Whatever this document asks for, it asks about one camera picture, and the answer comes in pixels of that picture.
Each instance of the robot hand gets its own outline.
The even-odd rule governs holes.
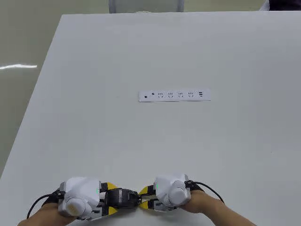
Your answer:
[[[102,183],[93,178],[71,178],[62,182],[55,192],[43,197],[48,197],[44,204],[58,203],[61,215],[77,217],[80,220],[99,219],[112,215],[119,209],[135,208],[141,203],[137,192],[117,188],[110,182]]]
[[[144,201],[139,206],[143,209],[159,211],[174,210],[189,202],[192,190],[204,191],[194,182],[189,181],[185,174],[161,175],[156,177],[153,185],[145,187],[139,193],[142,198],[154,195],[156,198]]]

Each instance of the power strip switch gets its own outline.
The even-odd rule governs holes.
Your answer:
[[[139,92],[139,102],[209,101],[210,89],[150,90]]]

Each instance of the table surface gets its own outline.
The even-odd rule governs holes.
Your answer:
[[[0,180],[3,225],[73,176],[139,191],[172,172],[209,184],[258,225],[296,225],[300,20],[299,12],[63,16]],[[211,101],[138,102],[140,90],[200,87]],[[91,225],[101,221],[211,225],[183,210]]]

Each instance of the floor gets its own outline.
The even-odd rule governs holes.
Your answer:
[[[185,0],[184,11],[258,10],[264,0]],[[62,14],[108,13],[108,0],[1,0],[0,175]],[[5,68],[24,64],[31,68]]]

